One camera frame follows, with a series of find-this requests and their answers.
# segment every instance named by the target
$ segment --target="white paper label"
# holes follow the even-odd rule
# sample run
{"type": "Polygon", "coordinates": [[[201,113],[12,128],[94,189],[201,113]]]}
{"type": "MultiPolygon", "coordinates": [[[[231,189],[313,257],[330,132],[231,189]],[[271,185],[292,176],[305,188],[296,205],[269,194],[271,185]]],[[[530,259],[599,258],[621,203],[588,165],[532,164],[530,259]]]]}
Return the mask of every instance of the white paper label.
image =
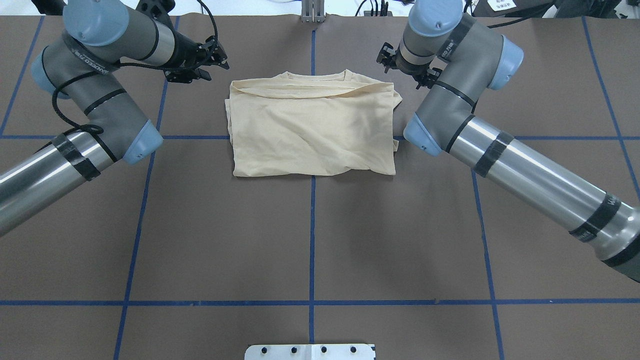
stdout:
{"type": "Polygon", "coordinates": [[[516,4],[513,2],[513,0],[487,0],[487,2],[495,12],[501,12],[503,10],[516,7],[516,4]]]}

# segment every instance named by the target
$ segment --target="folded cloth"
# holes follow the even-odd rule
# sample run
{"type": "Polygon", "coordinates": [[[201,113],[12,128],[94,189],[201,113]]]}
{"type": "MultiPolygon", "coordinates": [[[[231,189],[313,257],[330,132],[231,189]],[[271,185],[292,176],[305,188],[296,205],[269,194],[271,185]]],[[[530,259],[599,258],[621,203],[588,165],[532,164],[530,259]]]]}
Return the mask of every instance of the folded cloth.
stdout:
{"type": "Polygon", "coordinates": [[[345,70],[231,82],[227,108],[235,176],[395,175],[393,83],[345,70]]]}

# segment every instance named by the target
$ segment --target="brown table surface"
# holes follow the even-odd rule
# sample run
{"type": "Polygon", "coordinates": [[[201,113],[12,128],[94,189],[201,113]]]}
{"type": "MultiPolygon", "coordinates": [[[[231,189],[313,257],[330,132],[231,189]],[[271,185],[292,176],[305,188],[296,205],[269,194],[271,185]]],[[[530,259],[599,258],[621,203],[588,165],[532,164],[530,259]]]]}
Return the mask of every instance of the brown table surface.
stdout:
{"type": "MultiPolygon", "coordinates": [[[[378,359],[640,358],[640,284],[447,154],[402,141],[396,176],[234,178],[234,79],[349,69],[392,81],[401,135],[428,90],[375,59],[406,18],[217,21],[231,69],[211,82],[116,73],[166,138],[155,155],[0,239],[0,358],[232,360],[249,344],[355,341],[378,359]]],[[[67,127],[29,75],[61,19],[0,17],[0,29],[4,171],[67,127]]],[[[202,41],[211,25],[185,15],[179,30],[202,41]]],[[[476,113],[638,204],[640,21],[500,30],[525,60],[476,113]]]]}

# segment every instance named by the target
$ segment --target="vertical blue line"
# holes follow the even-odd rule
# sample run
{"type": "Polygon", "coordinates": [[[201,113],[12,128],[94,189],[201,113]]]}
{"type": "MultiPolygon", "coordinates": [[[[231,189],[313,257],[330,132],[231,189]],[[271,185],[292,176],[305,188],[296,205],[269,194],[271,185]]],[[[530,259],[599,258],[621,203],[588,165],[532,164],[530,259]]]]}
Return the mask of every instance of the vertical blue line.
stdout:
{"type": "Polygon", "coordinates": [[[309,246],[309,343],[315,342],[314,302],[316,301],[316,177],[311,176],[311,221],[309,246]]]}
{"type": "MultiPolygon", "coordinates": [[[[178,30],[180,24],[180,17],[175,19],[174,28],[178,30]]],[[[160,131],[160,125],[162,124],[162,116],[164,113],[164,102],[166,99],[166,91],[168,88],[168,82],[164,81],[162,90],[162,98],[160,99],[160,108],[158,109],[158,118],[156,122],[156,129],[160,131]]],[[[131,264],[129,265],[129,276],[127,277],[127,287],[124,293],[124,303],[122,305],[122,313],[120,314],[120,326],[118,327],[118,337],[116,338],[116,347],[113,352],[113,360],[120,358],[120,347],[122,345],[122,336],[124,335],[124,325],[127,322],[127,311],[129,310],[129,297],[131,296],[131,286],[133,284],[133,274],[136,269],[136,260],[138,258],[138,248],[140,247],[140,236],[142,235],[142,220],[145,217],[145,211],[147,210],[147,199],[149,195],[149,182],[151,182],[151,171],[154,167],[156,160],[156,153],[153,152],[149,158],[149,167],[147,169],[147,179],[145,180],[145,190],[142,194],[142,205],[140,206],[140,214],[138,215],[138,227],[136,228],[136,239],[133,243],[133,252],[131,254],[131,264]]]]}
{"type": "Polygon", "coordinates": [[[484,266],[486,267],[486,279],[489,284],[489,295],[491,296],[492,311],[493,311],[493,326],[495,327],[495,338],[498,343],[498,355],[500,360],[504,360],[504,349],[502,347],[502,333],[500,332],[500,320],[498,319],[498,306],[495,302],[495,291],[493,289],[493,275],[491,273],[491,260],[489,258],[489,246],[486,243],[486,233],[484,231],[484,217],[482,214],[482,205],[480,205],[480,192],[478,190],[478,183],[476,179],[476,173],[471,170],[471,180],[474,184],[474,194],[476,196],[476,209],[478,212],[478,218],[480,219],[480,229],[482,231],[482,243],[484,247],[484,266]]]}
{"type": "Polygon", "coordinates": [[[596,75],[598,76],[598,81],[600,82],[600,88],[602,88],[602,94],[604,95],[604,99],[607,102],[609,114],[611,115],[611,120],[613,121],[613,127],[615,127],[616,129],[616,134],[618,135],[618,141],[620,142],[620,147],[622,148],[622,153],[625,156],[625,161],[627,162],[627,168],[629,169],[629,174],[631,175],[631,181],[633,181],[634,188],[636,189],[636,196],[640,200],[640,187],[638,187],[636,173],[634,172],[634,168],[631,165],[631,160],[629,159],[629,154],[627,152],[627,146],[625,145],[625,141],[624,139],[622,139],[622,133],[620,131],[620,126],[618,125],[618,120],[616,119],[616,114],[613,112],[613,106],[611,106],[609,93],[607,92],[607,88],[604,85],[604,80],[602,80],[600,67],[598,66],[598,60],[596,60],[596,54],[593,51],[593,45],[591,44],[591,36],[589,35],[587,20],[584,16],[582,17],[582,27],[584,28],[584,35],[587,38],[587,45],[589,46],[589,52],[591,53],[591,61],[593,62],[593,67],[596,70],[596,75]]]}
{"type": "MultiPolygon", "coordinates": [[[[311,75],[316,74],[316,31],[311,31],[311,75]]],[[[309,223],[309,343],[316,342],[316,177],[311,175],[311,219],[309,223]]]]}
{"type": "Polygon", "coordinates": [[[29,65],[29,59],[31,58],[31,53],[33,53],[33,48],[36,45],[36,40],[38,40],[38,35],[40,34],[40,29],[42,29],[43,22],[44,22],[44,16],[41,16],[40,22],[38,23],[38,27],[36,28],[36,33],[33,35],[33,39],[31,40],[31,45],[29,46],[27,57],[24,59],[24,63],[22,64],[22,69],[20,70],[18,81],[15,83],[15,88],[13,88],[13,93],[11,94],[11,100],[9,100],[9,105],[7,106],[6,112],[4,113],[4,119],[2,120],[2,125],[0,125],[0,136],[4,133],[4,128],[6,127],[6,123],[9,121],[9,115],[11,114],[11,109],[13,108],[13,102],[15,101],[16,95],[18,95],[18,89],[20,88],[20,84],[22,83],[22,77],[24,76],[24,72],[27,70],[27,65],[29,65]]]}

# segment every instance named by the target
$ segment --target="light blue joint cover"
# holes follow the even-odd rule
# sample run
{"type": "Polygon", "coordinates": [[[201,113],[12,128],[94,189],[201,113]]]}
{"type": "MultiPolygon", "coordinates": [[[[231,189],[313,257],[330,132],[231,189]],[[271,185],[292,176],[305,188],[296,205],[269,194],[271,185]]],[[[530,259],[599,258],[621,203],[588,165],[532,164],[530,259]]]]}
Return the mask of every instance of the light blue joint cover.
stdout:
{"type": "Polygon", "coordinates": [[[403,131],[404,138],[407,139],[410,143],[422,149],[422,151],[426,152],[431,156],[438,156],[442,149],[436,143],[436,140],[433,139],[433,136],[429,134],[429,131],[424,127],[418,115],[413,113],[413,117],[409,121],[409,124],[406,125],[403,131]]]}
{"type": "Polygon", "coordinates": [[[67,32],[89,46],[113,43],[129,25],[129,11],[120,0],[69,0],[62,17],[67,32]]]}
{"type": "Polygon", "coordinates": [[[495,71],[493,80],[489,84],[489,89],[500,90],[506,85],[511,77],[522,64],[524,59],[524,51],[516,44],[512,43],[506,36],[502,36],[502,55],[500,55],[500,63],[495,71]]]}
{"type": "Polygon", "coordinates": [[[460,0],[416,0],[409,11],[409,26],[424,37],[439,37],[455,28],[462,19],[460,0]]]}
{"type": "Polygon", "coordinates": [[[156,149],[162,145],[162,141],[162,135],[158,133],[158,130],[151,124],[151,121],[147,120],[147,123],[133,140],[127,152],[125,152],[123,159],[133,165],[156,151],[156,149]]]}
{"type": "MultiPolygon", "coordinates": [[[[44,49],[40,52],[40,55],[38,55],[38,57],[33,60],[33,63],[31,63],[31,77],[42,90],[53,94],[53,92],[56,90],[56,87],[53,86],[51,80],[49,80],[49,78],[47,77],[47,73],[44,71],[42,54],[44,54],[44,49]]],[[[58,98],[64,100],[70,99],[70,97],[63,92],[58,93],[58,98]]]]}

